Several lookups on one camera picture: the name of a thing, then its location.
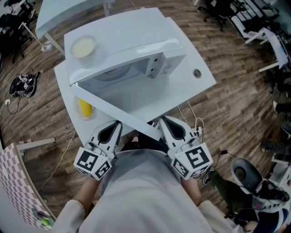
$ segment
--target yellow bottle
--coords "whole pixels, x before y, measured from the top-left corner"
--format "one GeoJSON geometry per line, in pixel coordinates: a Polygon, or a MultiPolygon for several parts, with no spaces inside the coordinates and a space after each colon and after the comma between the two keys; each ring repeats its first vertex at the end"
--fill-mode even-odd
{"type": "Polygon", "coordinates": [[[88,104],[84,100],[79,98],[79,103],[80,103],[80,109],[82,112],[82,115],[85,117],[90,117],[93,113],[93,108],[91,104],[88,104]]]}

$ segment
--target power strip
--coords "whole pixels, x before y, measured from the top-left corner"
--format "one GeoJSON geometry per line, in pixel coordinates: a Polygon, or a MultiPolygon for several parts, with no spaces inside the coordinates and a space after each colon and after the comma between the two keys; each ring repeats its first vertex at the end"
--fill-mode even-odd
{"type": "Polygon", "coordinates": [[[196,128],[192,128],[192,131],[194,132],[194,135],[195,136],[202,136],[202,127],[199,126],[199,127],[196,127],[196,128]]]}

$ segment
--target checkered panel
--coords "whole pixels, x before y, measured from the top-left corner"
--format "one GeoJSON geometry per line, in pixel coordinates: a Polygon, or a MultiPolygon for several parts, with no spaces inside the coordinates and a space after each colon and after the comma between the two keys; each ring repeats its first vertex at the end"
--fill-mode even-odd
{"type": "Polygon", "coordinates": [[[21,168],[14,144],[9,145],[5,150],[0,152],[0,165],[4,165],[9,176],[6,178],[0,169],[0,181],[18,214],[26,223],[48,230],[38,224],[37,218],[31,210],[33,208],[49,216],[49,213],[42,206],[32,187],[29,185],[25,173],[21,168]]]}

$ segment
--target wooden floor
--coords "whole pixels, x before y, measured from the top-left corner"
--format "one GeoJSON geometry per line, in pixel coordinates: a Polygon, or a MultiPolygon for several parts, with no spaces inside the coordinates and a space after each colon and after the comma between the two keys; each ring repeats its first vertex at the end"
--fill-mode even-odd
{"type": "MultiPolygon", "coordinates": [[[[113,14],[133,10],[129,0],[117,0],[113,14]]],[[[263,47],[245,45],[235,28],[227,22],[224,32],[219,30],[214,20],[204,22],[207,13],[200,12],[188,0],[134,0],[138,7],[158,7],[171,17],[192,41],[193,45],[208,64],[217,84],[209,90],[190,99],[198,117],[205,123],[204,141],[216,163],[221,150],[249,159],[265,175],[270,169],[270,155],[260,151],[260,141],[271,132],[279,133],[279,120],[272,110],[275,98],[270,95],[269,85],[264,83],[265,73],[258,69],[268,65],[263,47]]],[[[37,1],[39,11],[41,2],[37,1]]],[[[74,21],[63,23],[52,35],[63,43],[63,35],[87,22],[104,17],[102,9],[91,9],[74,21]]],[[[28,151],[24,160],[30,177],[36,186],[48,179],[66,150],[74,133],[66,111],[54,73],[54,66],[64,60],[56,50],[42,53],[35,42],[25,44],[25,58],[17,57],[15,65],[6,59],[0,73],[0,86],[12,82],[18,73],[30,68],[43,71],[37,84],[37,93],[32,98],[21,98],[18,112],[10,115],[7,107],[0,102],[0,125],[5,145],[22,140],[41,140],[55,137],[56,143],[28,151]]],[[[1,98],[5,89],[1,89],[1,98]]],[[[17,99],[10,104],[10,111],[16,109],[17,99]]],[[[191,110],[181,105],[188,122],[194,123],[191,110]]],[[[182,119],[177,109],[170,115],[182,119]]],[[[52,212],[58,216],[65,203],[77,192],[84,176],[73,167],[73,161],[80,139],[76,134],[53,178],[40,191],[46,198],[52,212]]],[[[231,179],[230,166],[233,157],[221,156],[218,171],[226,179],[231,179]]],[[[226,204],[213,187],[202,188],[203,197],[210,199],[222,211],[226,204]]]]}

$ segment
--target bowl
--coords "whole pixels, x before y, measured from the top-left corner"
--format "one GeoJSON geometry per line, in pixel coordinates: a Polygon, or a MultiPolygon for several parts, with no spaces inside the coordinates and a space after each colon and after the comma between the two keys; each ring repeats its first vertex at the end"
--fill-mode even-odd
{"type": "Polygon", "coordinates": [[[70,52],[72,57],[80,59],[90,55],[95,48],[95,38],[91,35],[83,35],[73,42],[70,52]]]}

